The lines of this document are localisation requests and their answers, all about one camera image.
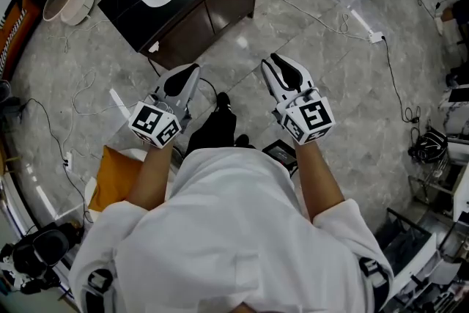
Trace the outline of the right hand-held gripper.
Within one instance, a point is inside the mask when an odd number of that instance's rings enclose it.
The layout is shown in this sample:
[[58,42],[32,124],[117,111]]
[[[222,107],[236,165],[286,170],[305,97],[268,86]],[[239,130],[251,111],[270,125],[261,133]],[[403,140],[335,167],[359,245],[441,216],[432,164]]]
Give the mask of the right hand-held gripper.
[[[299,145],[326,136],[336,121],[328,99],[321,96],[317,88],[313,88],[314,82],[309,71],[287,56],[272,53],[270,58],[281,74],[265,59],[261,63],[261,72],[269,93],[276,100],[284,100],[273,111],[280,126]],[[289,91],[293,89],[301,93],[287,99]]]

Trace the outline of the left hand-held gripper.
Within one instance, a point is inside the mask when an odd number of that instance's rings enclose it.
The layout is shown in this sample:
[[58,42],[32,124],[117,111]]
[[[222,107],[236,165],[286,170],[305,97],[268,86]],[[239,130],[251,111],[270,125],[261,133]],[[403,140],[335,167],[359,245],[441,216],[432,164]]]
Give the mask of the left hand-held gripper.
[[184,132],[191,120],[188,104],[195,95],[200,71],[196,63],[180,65],[158,79],[156,90],[136,104],[129,118],[128,126],[137,137],[163,149]]

